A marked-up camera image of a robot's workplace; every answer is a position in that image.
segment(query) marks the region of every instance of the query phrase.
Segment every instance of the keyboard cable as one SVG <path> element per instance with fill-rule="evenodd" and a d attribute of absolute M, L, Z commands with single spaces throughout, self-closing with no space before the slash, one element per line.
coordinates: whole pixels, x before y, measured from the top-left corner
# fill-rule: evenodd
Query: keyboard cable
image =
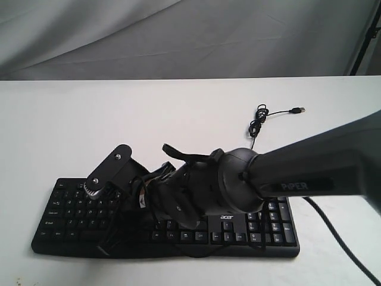
<path fill-rule="evenodd" d="M 262 124 L 265 122 L 267 116 L 271 116 L 274 114 L 279 113 L 292 113 L 292 114 L 298 114 L 304 112 L 305 109 L 303 107 L 294 107 L 290 110 L 284 110 L 284 111 L 278 111 L 274 113 L 269 113 L 269 110 L 267 109 L 265 104 L 260 104 L 257 108 L 257 111 L 255 112 L 255 117 L 252 122 L 249 124 L 248 132 L 250 137 L 252 138 L 252 144 L 251 149 L 254 147 L 255 139 L 257 138 Z M 343 251 L 348 255 L 348 257 L 355 263 L 355 265 L 373 282 L 376 286 L 381 286 L 381 282 L 359 261 L 359 259 L 353 254 L 353 252 L 349 249 L 349 247 L 344 243 L 343 239 L 340 237 L 336 229 L 333 227 L 331 222 L 329 221 L 326 214 L 322 211 L 321 208 L 310 198 L 310 197 L 303 197 L 303 199 L 308 202 L 315 211 L 320 215 L 320 217 L 323 219 L 323 222 L 328 227 L 329 231 L 332 233 L 335 240 L 338 242 L 340 247 L 343 249 Z"/>

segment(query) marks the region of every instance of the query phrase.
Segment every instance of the gray backdrop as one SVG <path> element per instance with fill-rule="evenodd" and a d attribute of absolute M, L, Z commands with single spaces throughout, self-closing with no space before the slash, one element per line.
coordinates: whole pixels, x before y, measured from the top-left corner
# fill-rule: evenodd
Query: gray backdrop
<path fill-rule="evenodd" d="M 38 35 L 27 22 L 27 39 L 0 33 L 3 79 L 343 75 L 379 0 L 56 2 Z"/>

